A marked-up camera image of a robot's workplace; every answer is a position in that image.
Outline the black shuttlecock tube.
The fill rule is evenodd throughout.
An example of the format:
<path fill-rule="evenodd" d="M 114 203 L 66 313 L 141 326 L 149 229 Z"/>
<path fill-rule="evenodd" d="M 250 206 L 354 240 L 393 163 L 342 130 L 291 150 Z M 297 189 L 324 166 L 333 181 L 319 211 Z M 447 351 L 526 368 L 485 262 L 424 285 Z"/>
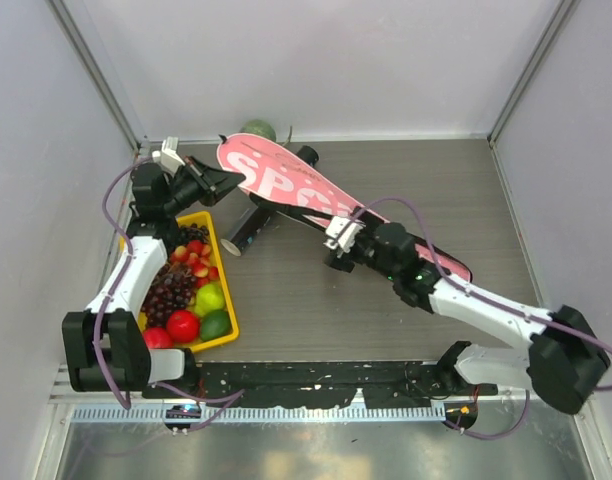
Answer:
<path fill-rule="evenodd" d="M 279 193 L 278 197 L 281 197 L 285 187 L 289 188 L 287 191 L 293 191 L 294 182 L 285 179 L 285 173 L 279 174 L 282 166 L 277 161 L 271 160 L 273 154 L 282 154 L 286 158 L 293 155 L 277 143 L 248 134 L 229 137 L 217 148 L 217 160 L 221 168 L 245 176 L 245 180 L 239 184 L 239 188 L 244 193 L 258 195 L 258 190 L 264 185 L 263 180 L 267 177 L 266 171 L 270 168 L 269 179 L 275 182 L 269 185 Z M 221 239 L 222 246 L 229 253 L 241 256 L 274 215 L 274 211 L 253 204 Z"/>

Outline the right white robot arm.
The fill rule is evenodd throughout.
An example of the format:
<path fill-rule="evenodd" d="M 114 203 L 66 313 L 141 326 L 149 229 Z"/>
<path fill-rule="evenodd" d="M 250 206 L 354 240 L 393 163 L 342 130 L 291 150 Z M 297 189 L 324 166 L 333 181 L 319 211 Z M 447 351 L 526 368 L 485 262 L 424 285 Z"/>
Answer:
<path fill-rule="evenodd" d="M 580 412 L 610 365 L 583 314 L 525 305 L 482 289 L 419 255 L 399 223 L 369 228 L 335 217 L 325 230 L 333 267 L 362 264 L 389 279 L 407 305 L 469 324 L 503 341 L 502 349 L 465 343 L 438 370 L 440 386 L 460 394 L 475 384 L 533 391 L 561 413 Z"/>

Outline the pink racket bag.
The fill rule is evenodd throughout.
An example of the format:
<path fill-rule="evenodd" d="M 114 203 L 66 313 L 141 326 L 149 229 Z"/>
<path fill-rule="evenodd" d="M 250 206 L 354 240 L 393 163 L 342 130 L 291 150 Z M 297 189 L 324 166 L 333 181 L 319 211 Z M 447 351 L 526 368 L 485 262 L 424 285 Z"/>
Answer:
<path fill-rule="evenodd" d="M 395 264 L 384 258 L 375 257 L 377 248 L 375 233 L 378 227 L 389 221 L 366 208 L 306 162 L 308 157 L 316 154 L 313 149 L 303 147 L 298 153 L 293 153 L 290 158 L 282 154 L 271 155 L 271 160 L 277 161 L 282 166 L 279 174 L 285 173 L 285 179 L 294 182 L 293 191 L 289 192 L 287 191 L 289 188 L 285 187 L 282 196 L 278 197 L 279 193 L 269 185 L 275 181 L 269 179 L 271 169 L 268 168 L 267 177 L 263 180 L 264 185 L 260 186 L 258 195 L 251 193 L 248 195 L 249 198 L 257 206 L 311 225 L 324 233 L 334 216 L 350 217 L 362 222 L 364 231 L 374 233 L 373 270 L 385 276 L 390 275 L 397 269 Z"/>

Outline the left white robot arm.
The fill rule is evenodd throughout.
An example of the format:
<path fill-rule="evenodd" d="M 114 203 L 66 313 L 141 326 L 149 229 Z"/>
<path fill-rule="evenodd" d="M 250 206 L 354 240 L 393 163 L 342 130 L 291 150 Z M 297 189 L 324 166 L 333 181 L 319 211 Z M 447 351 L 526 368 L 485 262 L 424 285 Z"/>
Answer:
<path fill-rule="evenodd" d="M 187 348 L 146 346 L 138 315 L 156 274 L 175 247 L 176 217 L 192 204 L 213 206 L 235 189 L 244 175 L 187 158 L 170 167 L 151 158 L 125 170 L 133 201 L 120 260 L 97 296 L 62 322 L 67 371 L 77 392 L 112 392 L 123 406 L 132 392 L 160 389 L 166 396 L 192 396 L 200 370 Z"/>

